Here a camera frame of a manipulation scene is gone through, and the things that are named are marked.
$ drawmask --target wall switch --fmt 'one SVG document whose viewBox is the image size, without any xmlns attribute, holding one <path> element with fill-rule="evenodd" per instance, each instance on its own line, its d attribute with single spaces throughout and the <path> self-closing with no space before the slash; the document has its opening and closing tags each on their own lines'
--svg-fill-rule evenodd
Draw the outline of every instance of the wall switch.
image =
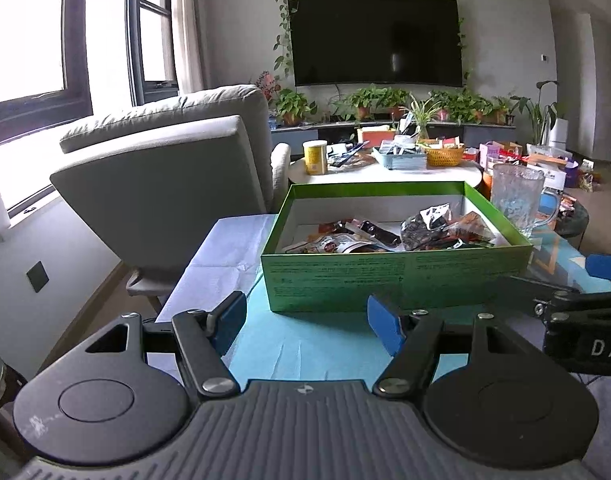
<svg viewBox="0 0 611 480">
<path fill-rule="evenodd" d="M 38 262 L 34 267 L 29 269 L 26 274 L 29 282 L 32 284 L 32 288 L 34 288 L 34 292 L 41 290 L 45 286 L 45 283 L 50 281 L 50 278 L 47 277 L 47 272 L 45 272 L 45 267 L 41 262 Z"/>
</svg>

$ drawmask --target wall-mounted tv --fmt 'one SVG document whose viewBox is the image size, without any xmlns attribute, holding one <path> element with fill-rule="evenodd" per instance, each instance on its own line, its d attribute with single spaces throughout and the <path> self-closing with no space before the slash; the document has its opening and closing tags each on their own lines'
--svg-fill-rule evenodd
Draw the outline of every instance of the wall-mounted tv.
<svg viewBox="0 0 611 480">
<path fill-rule="evenodd" d="M 295 83 L 461 86 L 455 0 L 288 0 Z"/>
</svg>

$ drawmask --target green cardboard box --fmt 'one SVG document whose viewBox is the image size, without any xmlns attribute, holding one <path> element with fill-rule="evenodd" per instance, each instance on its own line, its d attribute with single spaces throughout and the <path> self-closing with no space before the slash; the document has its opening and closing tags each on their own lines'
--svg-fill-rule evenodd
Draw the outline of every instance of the green cardboard box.
<svg viewBox="0 0 611 480">
<path fill-rule="evenodd" d="M 363 254 L 281 254 L 317 233 L 319 223 L 365 218 L 400 225 L 421 209 L 449 202 L 453 214 L 475 210 L 507 245 L 493 248 Z M 527 267 L 532 245 L 464 182 L 377 182 L 292 186 L 261 264 L 274 312 L 365 310 L 370 294 L 403 309 L 482 303 L 489 282 Z"/>
</svg>

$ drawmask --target tv cabinet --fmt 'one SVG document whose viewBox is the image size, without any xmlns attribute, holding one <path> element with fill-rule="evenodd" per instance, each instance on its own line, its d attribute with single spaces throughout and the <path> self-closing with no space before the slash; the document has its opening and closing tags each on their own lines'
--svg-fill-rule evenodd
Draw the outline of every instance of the tv cabinet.
<svg viewBox="0 0 611 480">
<path fill-rule="evenodd" d="M 358 127 L 393 124 L 391 120 L 339 121 L 335 123 L 311 123 L 300 126 L 278 126 L 272 129 L 272 146 L 285 142 L 292 148 L 292 160 L 303 156 L 303 143 L 307 140 L 327 140 L 329 144 L 349 141 Z M 428 134 L 432 139 L 441 137 L 461 137 L 468 148 L 478 148 L 489 140 L 516 142 L 515 126 L 498 124 L 458 124 L 447 121 L 433 121 L 428 124 Z"/>
</svg>

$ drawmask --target yellow can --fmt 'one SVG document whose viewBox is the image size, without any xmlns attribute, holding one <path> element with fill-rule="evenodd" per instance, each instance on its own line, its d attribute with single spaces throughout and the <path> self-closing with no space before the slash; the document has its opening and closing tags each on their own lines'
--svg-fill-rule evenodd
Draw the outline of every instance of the yellow can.
<svg viewBox="0 0 611 480">
<path fill-rule="evenodd" d="M 310 175 L 328 173 L 328 141 L 308 140 L 303 143 L 305 171 Z"/>
</svg>

